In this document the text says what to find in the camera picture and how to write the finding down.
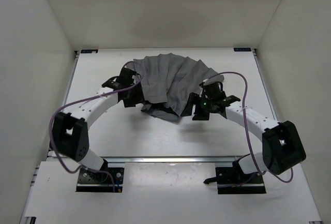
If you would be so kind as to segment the grey pleated skirt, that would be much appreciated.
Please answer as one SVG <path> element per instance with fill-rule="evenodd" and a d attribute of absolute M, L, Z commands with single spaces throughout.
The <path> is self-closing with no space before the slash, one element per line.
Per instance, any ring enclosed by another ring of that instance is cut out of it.
<path fill-rule="evenodd" d="M 141 112 L 171 123 L 179 123 L 191 93 L 199 94 L 204 80 L 223 82 L 224 76 L 206 66 L 202 60 L 180 55 L 159 54 L 135 59 L 127 68 L 143 76 L 145 101 Z"/>

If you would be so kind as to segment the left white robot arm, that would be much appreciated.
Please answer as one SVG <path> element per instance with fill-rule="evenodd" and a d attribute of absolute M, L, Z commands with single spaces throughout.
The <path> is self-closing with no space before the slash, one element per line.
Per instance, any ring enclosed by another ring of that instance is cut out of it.
<path fill-rule="evenodd" d="M 143 101 L 141 81 L 118 77 L 107 80 L 96 95 L 70 102 L 58 109 L 49 124 L 50 142 L 57 159 L 69 173 L 70 170 L 61 156 L 72 159 L 80 168 L 90 171 L 95 181 L 102 182 L 108 177 L 107 162 L 89 148 L 88 131 L 93 123 L 120 101 L 126 106 L 136 106 Z"/>

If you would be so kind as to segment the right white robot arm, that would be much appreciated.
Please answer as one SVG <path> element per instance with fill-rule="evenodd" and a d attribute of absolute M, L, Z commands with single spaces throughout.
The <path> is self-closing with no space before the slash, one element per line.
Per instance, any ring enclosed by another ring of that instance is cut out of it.
<path fill-rule="evenodd" d="M 224 92 L 217 98 L 191 93 L 182 117 L 193 115 L 194 121 L 207 121 L 211 113 L 244 127 L 262 142 L 262 151 L 237 160 L 232 178 L 243 183 L 251 173 L 269 171 L 279 175 L 306 159 L 306 152 L 295 125 L 290 121 L 279 122 L 243 106 L 236 96 Z"/>

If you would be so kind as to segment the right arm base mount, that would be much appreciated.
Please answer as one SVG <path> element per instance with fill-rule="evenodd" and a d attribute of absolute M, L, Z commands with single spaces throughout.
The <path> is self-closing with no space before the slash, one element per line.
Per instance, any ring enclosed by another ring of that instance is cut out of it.
<path fill-rule="evenodd" d="M 205 185 L 216 183 L 219 195 L 265 194 L 263 177 L 257 173 L 240 174 L 234 167 L 216 167 L 216 176 L 204 180 Z"/>

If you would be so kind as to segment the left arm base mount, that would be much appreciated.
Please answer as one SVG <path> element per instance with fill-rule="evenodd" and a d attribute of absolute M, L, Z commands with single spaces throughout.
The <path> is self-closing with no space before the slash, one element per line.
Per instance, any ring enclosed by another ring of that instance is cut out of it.
<path fill-rule="evenodd" d="M 78 174 L 76 192 L 122 193 L 125 175 L 124 163 L 108 163 L 108 172 L 113 180 L 105 173 L 93 173 L 81 168 Z"/>

